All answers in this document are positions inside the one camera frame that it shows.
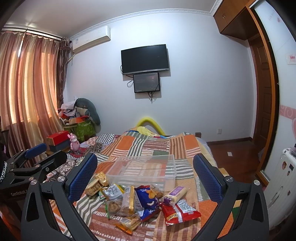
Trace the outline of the clear bag of cookies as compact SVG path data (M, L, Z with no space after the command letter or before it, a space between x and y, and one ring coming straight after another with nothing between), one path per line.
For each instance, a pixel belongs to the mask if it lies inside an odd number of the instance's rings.
M122 205L122 198L116 198L106 201L106 211L109 216L115 215L119 212Z

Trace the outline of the wooden overhead cabinet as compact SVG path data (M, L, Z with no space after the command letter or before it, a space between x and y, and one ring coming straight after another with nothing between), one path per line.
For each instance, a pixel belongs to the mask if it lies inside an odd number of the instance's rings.
M222 1L214 19L220 34L248 40L258 33L258 28L246 5L249 1Z

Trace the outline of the patchwork striped bed quilt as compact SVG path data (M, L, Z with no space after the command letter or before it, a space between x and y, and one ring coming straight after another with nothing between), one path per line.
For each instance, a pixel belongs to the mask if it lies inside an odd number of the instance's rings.
M190 133L164 138L128 130L120 136L99 135L81 146L85 153L97 156L96 173L106 174L111 183L120 186L152 184L164 192L185 186L187 203L201 213L195 220L172 226L166 226L164 215L157 213L128 235L116 226L120 218L107 214L101 193L83 194L74 202L74 207L99 240L191 240L216 207L193 169L193 157L203 154L213 166L216 161L207 143Z

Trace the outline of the grey pillow on pile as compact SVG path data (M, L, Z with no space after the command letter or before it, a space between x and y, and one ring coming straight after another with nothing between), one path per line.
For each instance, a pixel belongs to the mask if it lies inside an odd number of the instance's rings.
M86 98L78 98L78 99L76 99L74 105L78 108L87 109L89 111L89 116L93 120L93 123L95 123L97 126L99 126L101 124L96 107L90 100L88 100Z

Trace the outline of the blue snack packet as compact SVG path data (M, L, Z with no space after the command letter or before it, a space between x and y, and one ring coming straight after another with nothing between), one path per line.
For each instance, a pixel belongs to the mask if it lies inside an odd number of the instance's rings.
M159 200L157 198L156 192L152 189L151 186L139 186L135 188L138 200L144 209L139 211L140 220L142 222L149 220L154 217L156 214L159 214Z

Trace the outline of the silver foil snack packet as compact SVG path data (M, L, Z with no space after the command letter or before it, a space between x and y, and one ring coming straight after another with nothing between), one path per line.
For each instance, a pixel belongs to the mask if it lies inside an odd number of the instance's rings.
M117 184L112 184L109 187L102 188L101 192L107 200L113 200L121 197L124 193L124 190Z

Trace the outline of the golden wrapped pastry pack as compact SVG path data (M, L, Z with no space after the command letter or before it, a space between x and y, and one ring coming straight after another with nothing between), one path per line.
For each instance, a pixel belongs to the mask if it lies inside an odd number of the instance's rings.
M104 172L99 172L99 173L95 174L95 178L97 179L97 181L101 187L108 187L109 186L107 176Z

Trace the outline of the white appliance with stickers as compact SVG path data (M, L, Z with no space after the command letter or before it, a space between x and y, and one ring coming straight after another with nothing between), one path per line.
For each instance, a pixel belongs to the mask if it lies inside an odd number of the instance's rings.
M264 190L269 229L286 219L295 207L295 155L290 148L282 151L275 172Z

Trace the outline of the orange edged cracker pack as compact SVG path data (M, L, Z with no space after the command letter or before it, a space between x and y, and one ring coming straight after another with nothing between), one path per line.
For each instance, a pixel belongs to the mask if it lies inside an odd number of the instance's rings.
M123 217L115 226L128 235L132 235L133 231L141 224L139 215Z

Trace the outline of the long clear biscuit sleeve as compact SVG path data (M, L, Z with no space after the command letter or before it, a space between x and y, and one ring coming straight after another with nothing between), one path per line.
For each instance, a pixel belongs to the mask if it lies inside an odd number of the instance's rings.
M134 186L128 186L123 194L121 208L118 212L120 216L132 216L135 214L135 189Z

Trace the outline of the white wall air conditioner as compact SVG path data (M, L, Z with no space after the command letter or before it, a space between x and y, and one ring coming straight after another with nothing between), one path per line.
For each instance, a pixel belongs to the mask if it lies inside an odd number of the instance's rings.
M110 27L104 26L97 28L72 41L73 53L77 54L94 46L109 42L111 40Z

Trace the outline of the clothes pile on chair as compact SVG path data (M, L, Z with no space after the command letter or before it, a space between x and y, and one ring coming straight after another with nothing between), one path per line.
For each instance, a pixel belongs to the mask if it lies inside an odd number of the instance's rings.
M79 98L62 104L58 109L58 116L64 126L75 125L89 119L89 110L79 106Z

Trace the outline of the clear plastic storage box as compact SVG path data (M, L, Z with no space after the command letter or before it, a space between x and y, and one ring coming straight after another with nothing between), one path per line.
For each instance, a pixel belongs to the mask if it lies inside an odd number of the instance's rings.
M168 192L177 176L174 155L119 157L106 172L110 184L122 186L156 185Z

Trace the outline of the brown wooden door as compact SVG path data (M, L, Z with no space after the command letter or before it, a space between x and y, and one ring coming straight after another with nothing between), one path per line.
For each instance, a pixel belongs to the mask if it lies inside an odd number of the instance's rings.
M259 150L258 159L261 161L268 141L271 127L272 83L268 51L260 34L249 39L250 49L255 68L256 80L256 119L253 142Z

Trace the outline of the red snack packet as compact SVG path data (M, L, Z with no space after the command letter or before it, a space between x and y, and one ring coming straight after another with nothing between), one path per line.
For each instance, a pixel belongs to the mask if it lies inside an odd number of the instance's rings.
M163 204L161 209L166 226L184 223L201 217L201 213L190 206L185 199L179 200L173 206Z

